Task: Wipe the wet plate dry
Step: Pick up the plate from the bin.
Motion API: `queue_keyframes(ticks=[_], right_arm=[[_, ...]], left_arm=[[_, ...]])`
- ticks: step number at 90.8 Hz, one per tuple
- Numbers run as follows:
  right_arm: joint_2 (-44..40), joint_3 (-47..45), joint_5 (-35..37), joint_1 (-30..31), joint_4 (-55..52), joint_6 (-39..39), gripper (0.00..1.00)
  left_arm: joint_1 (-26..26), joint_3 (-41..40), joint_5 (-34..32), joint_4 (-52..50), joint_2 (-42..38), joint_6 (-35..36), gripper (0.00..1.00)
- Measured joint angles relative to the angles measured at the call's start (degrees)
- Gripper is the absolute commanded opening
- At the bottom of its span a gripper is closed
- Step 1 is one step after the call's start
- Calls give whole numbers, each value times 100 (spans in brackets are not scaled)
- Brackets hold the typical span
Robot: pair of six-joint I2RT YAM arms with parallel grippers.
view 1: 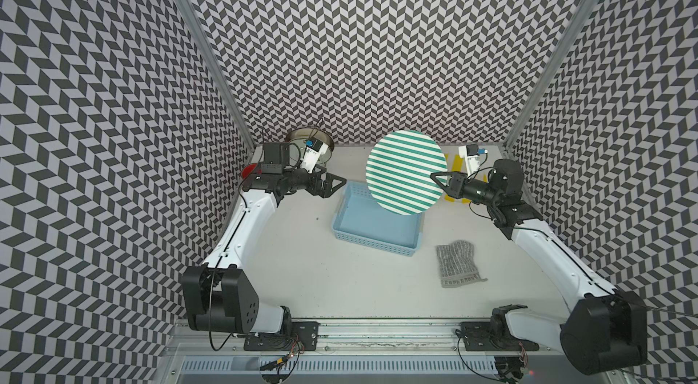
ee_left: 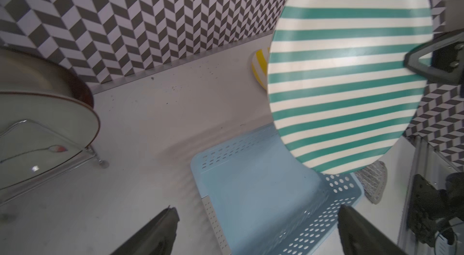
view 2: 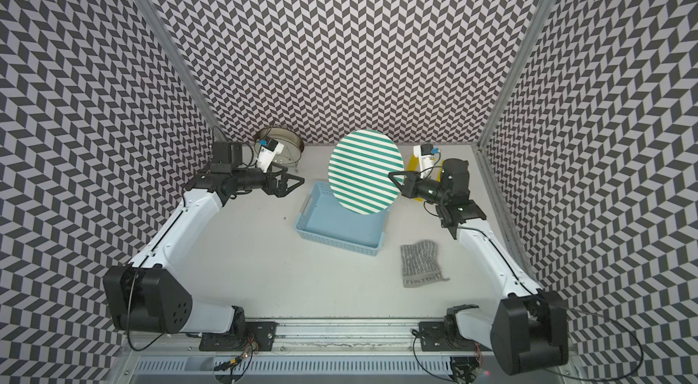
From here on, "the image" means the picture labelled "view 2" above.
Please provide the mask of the green striped round plate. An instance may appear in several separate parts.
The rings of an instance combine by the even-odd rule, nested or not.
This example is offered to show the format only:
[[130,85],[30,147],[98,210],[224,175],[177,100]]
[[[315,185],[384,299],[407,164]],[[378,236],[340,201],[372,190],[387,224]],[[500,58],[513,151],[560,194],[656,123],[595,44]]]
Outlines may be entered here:
[[388,209],[399,196],[389,179],[405,162],[396,144],[385,134],[360,129],[344,136],[330,156],[328,183],[339,203],[360,215]]

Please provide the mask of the grey striped fluffy cloth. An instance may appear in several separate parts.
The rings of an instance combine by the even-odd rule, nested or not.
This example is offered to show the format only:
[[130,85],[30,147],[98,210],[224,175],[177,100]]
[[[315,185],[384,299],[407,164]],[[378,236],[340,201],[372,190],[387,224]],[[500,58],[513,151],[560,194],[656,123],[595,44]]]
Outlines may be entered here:
[[449,281],[438,264],[438,245],[432,240],[420,240],[400,247],[403,287],[414,289],[437,282]]

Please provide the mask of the yellow striped round plate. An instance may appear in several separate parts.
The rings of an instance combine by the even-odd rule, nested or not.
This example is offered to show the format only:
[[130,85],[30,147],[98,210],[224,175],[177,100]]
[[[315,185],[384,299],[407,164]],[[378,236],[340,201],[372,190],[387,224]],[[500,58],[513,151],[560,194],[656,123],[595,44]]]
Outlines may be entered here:
[[427,203],[436,203],[439,196],[440,182],[432,175],[438,171],[438,167],[427,157],[418,160],[419,171],[405,171],[401,194],[405,198],[423,200]]

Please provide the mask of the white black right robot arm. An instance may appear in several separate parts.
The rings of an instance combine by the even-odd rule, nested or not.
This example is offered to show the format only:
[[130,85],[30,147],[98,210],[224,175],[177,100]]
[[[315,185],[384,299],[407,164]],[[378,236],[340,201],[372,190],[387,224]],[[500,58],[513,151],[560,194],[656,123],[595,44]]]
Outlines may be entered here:
[[470,196],[468,162],[448,159],[438,169],[439,180],[422,171],[394,171],[388,178],[405,198],[434,206],[442,228],[474,259],[494,295],[453,309],[458,335],[490,349],[510,376],[567,364],[565,301],[545,291],[496,237],[485,212]]

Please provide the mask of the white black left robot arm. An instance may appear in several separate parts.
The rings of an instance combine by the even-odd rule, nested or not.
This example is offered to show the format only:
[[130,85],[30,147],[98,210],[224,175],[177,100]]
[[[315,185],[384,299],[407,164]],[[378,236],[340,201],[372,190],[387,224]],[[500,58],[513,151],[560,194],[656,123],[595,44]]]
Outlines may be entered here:
[[244,165],[240,142],[218,141],[212,159],[185,184],[182,200],[156,236],[123,266],[103,277],[114,326],[131,333],[225,334],[245,338],[242,308],[198,300],[180,282],[186,258],[205,227],[229,200],[261,189],[283,198],[304,184],[274,160],[285,146],[264,138]]

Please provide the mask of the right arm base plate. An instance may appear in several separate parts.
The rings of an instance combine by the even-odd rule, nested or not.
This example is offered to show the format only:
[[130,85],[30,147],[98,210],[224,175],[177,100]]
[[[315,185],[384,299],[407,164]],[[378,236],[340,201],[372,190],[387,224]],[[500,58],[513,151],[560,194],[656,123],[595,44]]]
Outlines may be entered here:
[[455,329],[447,329],[443,321],[420,321],[413,334],[417,337],[416,344],[423,352],[492,352],[479,342],[463,338]]

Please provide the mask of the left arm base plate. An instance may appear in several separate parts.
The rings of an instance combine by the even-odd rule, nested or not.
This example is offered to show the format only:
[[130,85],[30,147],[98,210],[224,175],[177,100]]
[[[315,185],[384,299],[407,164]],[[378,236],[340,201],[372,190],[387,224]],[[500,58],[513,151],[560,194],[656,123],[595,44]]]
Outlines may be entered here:
[[198,349],[203,352],[241,351],[252,342],[255,351],[272,351],[278,323],[273,320],[248,321],[231,333],[204,333]]

